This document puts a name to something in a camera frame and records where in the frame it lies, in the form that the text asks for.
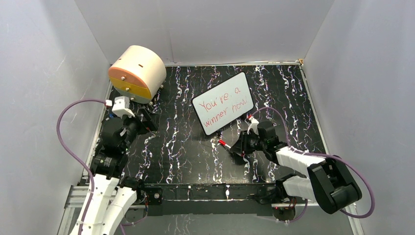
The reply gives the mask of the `white marker red cap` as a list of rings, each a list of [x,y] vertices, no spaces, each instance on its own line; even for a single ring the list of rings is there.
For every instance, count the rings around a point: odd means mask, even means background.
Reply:
[[[227,150],[229,150],[231,147],[226,144],[223,140],[219,140],[218,143],[223,146],[224,148],[226,148]]]

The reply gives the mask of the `white board black frame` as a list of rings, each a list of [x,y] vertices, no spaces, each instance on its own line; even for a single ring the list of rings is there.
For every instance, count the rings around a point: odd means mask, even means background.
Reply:
[[[254,108],[245,72],[240,72],[191,101],[205,135],[211,135]]]

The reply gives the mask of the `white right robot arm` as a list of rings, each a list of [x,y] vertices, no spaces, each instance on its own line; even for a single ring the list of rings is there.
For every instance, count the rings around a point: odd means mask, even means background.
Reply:
[[[259,151],[267,160],[295,171],[276,180],[270,192],[256,196],[259,202],[287,203],[301,197],[317,202],[323,211],[333,214],[362,198],[360,187],[344,163],[290,148],[279,139],[269,121],[251,124],[228,149],[241,157]]]

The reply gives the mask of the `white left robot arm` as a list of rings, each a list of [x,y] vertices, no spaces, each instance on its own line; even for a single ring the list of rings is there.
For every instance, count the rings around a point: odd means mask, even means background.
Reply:
[[[93,183],[72,235],[113,235],[129,207],[146,198],[141,179],[121,177],[128,163],[127,151],[139,135],[158,130],[160,114],[140,108],[133,117],[123,115],[102,121],[98,150],[91,163]]]

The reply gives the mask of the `cream cylindrical drawer box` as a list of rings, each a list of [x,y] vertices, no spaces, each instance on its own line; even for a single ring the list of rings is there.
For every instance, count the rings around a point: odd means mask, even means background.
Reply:
[[[152,50],[132,45],[110,66],[108,76],[121,95],[148,104],[166,79],[166,67]]]

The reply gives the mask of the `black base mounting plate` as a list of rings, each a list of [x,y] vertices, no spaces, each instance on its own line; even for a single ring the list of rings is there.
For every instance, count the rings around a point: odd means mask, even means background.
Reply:
[[[271,216],[270,204],[254,195],[272,184],[147,184],[149,215],[256,214]]]

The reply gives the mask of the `aluminium frame rail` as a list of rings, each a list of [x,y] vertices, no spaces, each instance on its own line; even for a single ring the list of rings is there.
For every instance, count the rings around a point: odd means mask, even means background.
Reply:
[[[88,186],[71,186],[65,202],[65,208],[82,208],[88,189]]]

